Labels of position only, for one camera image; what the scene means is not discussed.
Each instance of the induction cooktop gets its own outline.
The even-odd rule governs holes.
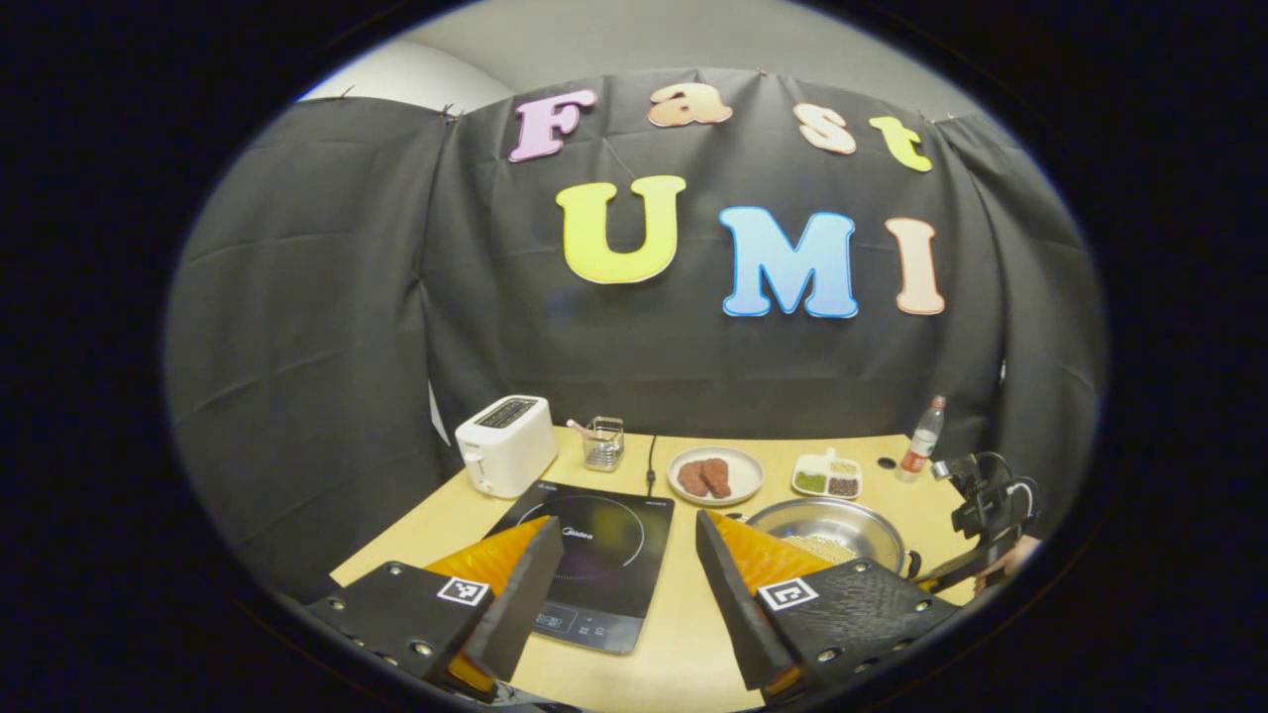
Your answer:
[[[656,591],[673,501],[538,481],[488,534],[543,515],[559,516],[563,559],[533,631],[629,653]]]

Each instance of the metal bowl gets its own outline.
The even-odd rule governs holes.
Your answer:
[[[914,577],[919,554],[903,547],[903,538],[885,518],[853,502],[836,497],[801,497],[776,502],[744,520],[777,538],[818,537],[848,547],[881,567],[903,575],[910,554]]]

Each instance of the water bottle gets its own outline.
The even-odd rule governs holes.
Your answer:
[[[921,474],[924,463],[933,453],[933,445],[942,434],[942,411],[947,407],[947,400],[935,396],[928,411],[921,416],[921,422],[915,424],[915,433],[912,434],[912,445],[903,455],[903,462],[898,464],[898,480],[912,482]]]

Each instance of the white wall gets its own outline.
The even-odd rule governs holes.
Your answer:
[[[510,88],[451,55],[408,39],[394,39],[363,55],[299,98],[374,96],[451,114],[515,95]]]

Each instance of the blue letter m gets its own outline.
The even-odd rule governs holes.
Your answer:
[[[766,208],[727,208],[718,219],[735,239],[735,292],[721,303],[728,315],[757,317],[771,311],[771,301],[762,294],[763,274],[785,313],[796,310],[812,275],[814,292],[805,301],[809,315],[846,318],[858,312],[850,293],[850,235],[855,231],[850,218],[810,216],[796,249]]]

